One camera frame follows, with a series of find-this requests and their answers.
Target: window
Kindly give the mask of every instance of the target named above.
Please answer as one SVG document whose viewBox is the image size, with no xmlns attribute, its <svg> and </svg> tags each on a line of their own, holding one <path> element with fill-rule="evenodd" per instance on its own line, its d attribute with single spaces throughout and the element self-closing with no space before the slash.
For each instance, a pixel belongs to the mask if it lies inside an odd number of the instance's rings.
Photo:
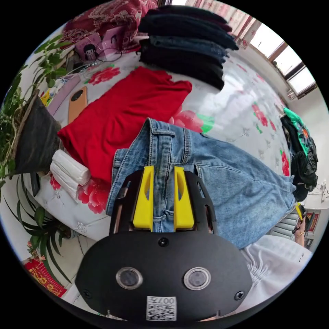
<svg viewBox="0 0 329 329">
<path fill-rule="evenodd" d="M 305 66 L 300 72 L 288 80 L 296 95 L 315 85 L 315 80 L 311 72 Z"/>
<path fill-rule="evenodd" d="M 277 68 L 283 75 L 289 73 L 299 63 L 302 62 L 301 58 L 288 46 L 276 59 Z"/>
<path fill-rule="evenodd" d="M 269 58 L 283 42 L 283 39 L 278 34 L 265 24 L 262 24 L 250 44 Z"/>
</svg>

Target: red shirt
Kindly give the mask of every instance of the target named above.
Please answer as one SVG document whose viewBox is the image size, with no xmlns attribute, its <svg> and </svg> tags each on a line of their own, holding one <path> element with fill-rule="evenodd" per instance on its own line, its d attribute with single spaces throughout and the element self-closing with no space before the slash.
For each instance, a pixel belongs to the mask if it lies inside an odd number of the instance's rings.
<svg viewBox="0 0 329 329">
<path fill-rule="evenodd" d="M 58 132 L 64 147 L 92 177 L 111 183 L 116 150 L 130 147 L 147 118 L 168 122 L 191 92 L 189 81 L 171 78 L 136 68 Z"/>
</svg>

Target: curtain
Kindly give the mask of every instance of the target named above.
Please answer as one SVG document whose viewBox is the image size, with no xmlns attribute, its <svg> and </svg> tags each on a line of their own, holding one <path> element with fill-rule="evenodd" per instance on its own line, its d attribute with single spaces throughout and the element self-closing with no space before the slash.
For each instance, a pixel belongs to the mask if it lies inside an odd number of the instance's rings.
<svg viewBox="0 0 329 329">
<path fill-rule="evenodd" d="M 222 16 L 227 20 L 228 25 L 231 26 L 231 34 L 236 37 L 236 43 L 243 49 L 248 47 L 261 25 L 261 22 L 257 19 L 224 2 L 216 0 L 187 0 L 185 5 L 206 9 Z"/>
</svg>

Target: white cloth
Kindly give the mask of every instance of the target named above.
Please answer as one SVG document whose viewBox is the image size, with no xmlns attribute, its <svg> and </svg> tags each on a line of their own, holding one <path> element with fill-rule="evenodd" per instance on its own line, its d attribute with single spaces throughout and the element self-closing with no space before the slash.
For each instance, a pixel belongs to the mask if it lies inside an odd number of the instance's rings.
<svg viewBox="0 0 329 329">
<path fill-rule="evenodd" d="M 301 273 L 312 252 L 280 236 L 264 235 L 241 250 L 253 285 L 234 313 L 245 311 L 269 299 Z"/>
<path fill-rule="evenodd" d="M 64 151 L 57 150 L 52 157 L 52 161 L 61 169 L 63 174 L 72 178 L 72 180 L 76 181 L 79 185 L 85 185 L 88 183 L 90 179 L 89 169 L 75 161 Z"/>
<path fill-rule="evenodd" d="M 54 161 L 50 164 L 50 171 L 61 187 L 77 202 L 79 184 L 67 175 Z"/>
</svg>

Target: black plant pot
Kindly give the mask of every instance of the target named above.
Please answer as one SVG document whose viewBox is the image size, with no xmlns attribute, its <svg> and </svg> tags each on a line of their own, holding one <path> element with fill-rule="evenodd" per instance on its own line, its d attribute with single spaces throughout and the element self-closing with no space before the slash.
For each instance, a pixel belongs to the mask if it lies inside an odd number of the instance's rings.
<svg viewBox="0 0 329 329">
<path fill-rule="evenodd" d="M 34 91 L 17 132 L 13 148 L 15 173 L 48 172 L 52 156 L 59 149 L 57 132 L 61 126 L 48 112 Z"/>
</svg>

